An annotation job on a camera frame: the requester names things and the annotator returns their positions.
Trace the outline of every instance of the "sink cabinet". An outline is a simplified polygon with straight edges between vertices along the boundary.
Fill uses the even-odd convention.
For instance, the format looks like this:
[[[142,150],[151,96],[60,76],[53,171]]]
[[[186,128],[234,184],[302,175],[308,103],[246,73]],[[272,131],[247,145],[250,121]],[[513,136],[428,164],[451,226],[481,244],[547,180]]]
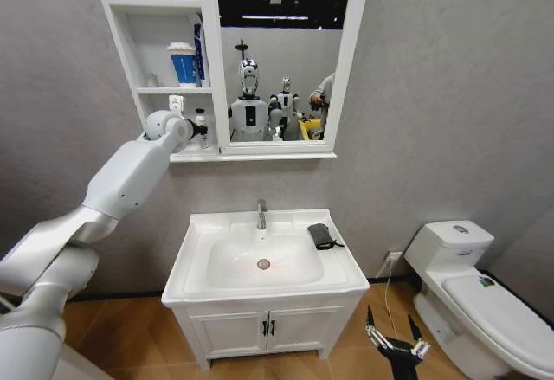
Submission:
[[[210,360],[223,357],[315,350],[327,358],[360,298],[317,295],[172,310],[197,362],[208,370]]]
[[[284,351],[327,358],[369,288],[328,209],[269,211],[263,232],[257,218],[192,215],[165,285],[162,302],[204,370],[215,358]],[[316,250],[315,223],[345,246]]]

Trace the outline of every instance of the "power cord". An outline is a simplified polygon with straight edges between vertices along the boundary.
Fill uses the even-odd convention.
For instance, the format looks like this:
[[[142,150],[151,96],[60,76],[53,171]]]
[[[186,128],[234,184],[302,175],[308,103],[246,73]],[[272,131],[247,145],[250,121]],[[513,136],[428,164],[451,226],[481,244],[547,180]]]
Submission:
[[[396,261],[389,261],[389,278],[387,279],[387,286],[384,289],[384,306],[387,308],[387,312],[389,313],[389,319],[390,323],[392,324],[392,329],[395,332],[395,337],[398,338],[398,333],[396,332],[396,326],[395,326],[395,320],[392,318],[392,313],[390,312],[389,308],[389,301],[387,294],[389,292],[389,285],[390,285],[390,278],[392,277],[392,268],[395,266]]]

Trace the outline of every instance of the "faucet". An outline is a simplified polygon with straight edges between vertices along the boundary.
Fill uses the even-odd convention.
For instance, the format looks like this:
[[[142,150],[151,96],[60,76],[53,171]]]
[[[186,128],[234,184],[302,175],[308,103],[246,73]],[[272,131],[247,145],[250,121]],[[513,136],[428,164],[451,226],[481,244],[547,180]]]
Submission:
[[[267,211],[266,200],[264,200],[263,198],[260,198],[258,200],[257,210],[258,225],[256,226],[256,228],[262,230],[266,228],[266,215],[264,214]]]

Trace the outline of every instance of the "person's hand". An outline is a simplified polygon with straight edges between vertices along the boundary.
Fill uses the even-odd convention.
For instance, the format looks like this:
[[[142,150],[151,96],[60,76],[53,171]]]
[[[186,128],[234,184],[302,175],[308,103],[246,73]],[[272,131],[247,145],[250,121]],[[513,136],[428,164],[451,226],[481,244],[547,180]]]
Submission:
[[[310,104],[312,106],[323,106],[325,103],[325,98],[321,93],[312,93],[310,96]]]

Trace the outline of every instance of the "white shelf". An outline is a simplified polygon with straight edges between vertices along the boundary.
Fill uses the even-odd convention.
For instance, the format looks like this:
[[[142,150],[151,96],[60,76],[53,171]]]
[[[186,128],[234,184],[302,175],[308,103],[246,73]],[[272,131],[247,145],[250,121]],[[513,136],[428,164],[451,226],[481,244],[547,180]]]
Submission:
[[[232,162],[232,161],[267,161],[286,159],[334,159],[337,155],[334,152],[321,153],[278,153],[267,155],[221,155],[216,148],[207,148],[198,151],[181,151],[172,153],[170,161],[172,164],[184,162]]]
[[[196,141],[188,143],[185,148],[177,153],[171,154],[171,162],[202,162],[206,158],[216,161],[219,158],[219,149],[216,142],[210,141],[211,146],[202,149]]]
[[[211,87],[137,87],[138,94],[211,94]]]
[[[200,0],[106,0],[113,10],[136,15],[187,15],[200,12]]]

